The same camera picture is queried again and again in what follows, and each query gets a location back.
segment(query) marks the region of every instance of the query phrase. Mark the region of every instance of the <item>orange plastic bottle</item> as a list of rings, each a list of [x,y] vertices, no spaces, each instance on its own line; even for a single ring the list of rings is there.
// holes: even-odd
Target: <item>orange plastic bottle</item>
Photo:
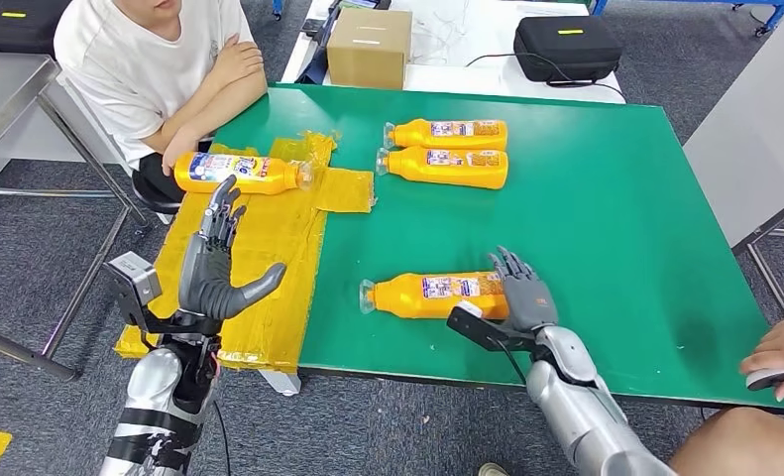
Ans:
[[[397,174],[413,181],[450,183],[499,189],[508,176],[508,155],[502,151],[423,149],[377,151],[377,175]]]
[[[274,195],[291,188],[306,190],[312,184],[307,162],[188,152],[175,163],[175,181],[186,191],[210,193],[231,174],[241,193]]]
[[[383,147],[420,146],[427,149],[505,150],[508,127],[505,121],[425,121],[415,119],[396,126],[386,123]]]
[[[495,272],[406,273],[384,283],[360,284],[360,310],[365,314],[379,309],[398,317],[446,319],[461,300],[479,307],[485,319],[508,317],[503,284]]]

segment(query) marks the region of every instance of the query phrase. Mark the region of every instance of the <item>green tabletop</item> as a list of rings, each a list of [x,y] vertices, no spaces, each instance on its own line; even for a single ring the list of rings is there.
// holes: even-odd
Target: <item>green tabletop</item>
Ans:
[[[278,85],[216,140],[265,150],[338,133],[331,166],[371,170],[384,124],[419,117],[505,120],[505,187],[376,177],[370,214],[330,213],[300,367],[520,385],[504,355],[443,320],[358,306],[363,279],[487,270],[505,245],[548,283],[613,393],[784,409],[738,374],[765,319],[659,107]]]

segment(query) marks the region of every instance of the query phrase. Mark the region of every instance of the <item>person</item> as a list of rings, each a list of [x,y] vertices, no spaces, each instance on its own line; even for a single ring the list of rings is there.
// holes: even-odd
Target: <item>person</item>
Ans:
[[[784,320],[739,365],[742,375],[776,368],[784,368]],[[784,382],[774,394],[784,399]],[[784,417],[750,407],[720,411],[689,435],[669,465],[681,476],[784,476]],[[479,471],[479,476],[507,475],[496,463]]]
[[[239,0],[73,0],[54,46],[127,163],[174,201],[178,156],[267,92]]]

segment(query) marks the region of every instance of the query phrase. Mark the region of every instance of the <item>bottle label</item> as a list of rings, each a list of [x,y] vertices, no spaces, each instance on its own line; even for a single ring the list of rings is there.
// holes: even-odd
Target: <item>bottle label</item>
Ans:
[[[444,150],[426,151],[426,164],[428,166],[461,166],[464,161],[459,154]]]
[[[190,178],[222,181],[233,174],[237,179],[262,180],[269,173],[268,157],[197,153],[190,161]]]
[[[434,121],[430,131],[435,137],[495,136],[500,133],[497,121]]]
[[[421,286],[423,296],[427,299],[474,298],[476,296],[498,295],[503,292],[503,286],[497,273],[488,273],[476,278],[426,277],[421,280]]]
[[[431,149],[426,151],[428,166],[479,166],[497,167],[500,165],[500,153],[497,151],[445,151]]]

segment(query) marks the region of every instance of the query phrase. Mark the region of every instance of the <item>black carrying case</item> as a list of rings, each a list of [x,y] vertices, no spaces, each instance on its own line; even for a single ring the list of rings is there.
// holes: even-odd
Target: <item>black carrying case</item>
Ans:
[[[0,52],[56,57],[53,37],[70,0],[0,0]]]
[[[618,68],[622,46],[598,16],[526,17],[514,34],[514,52],[532,81],[596,82]]]

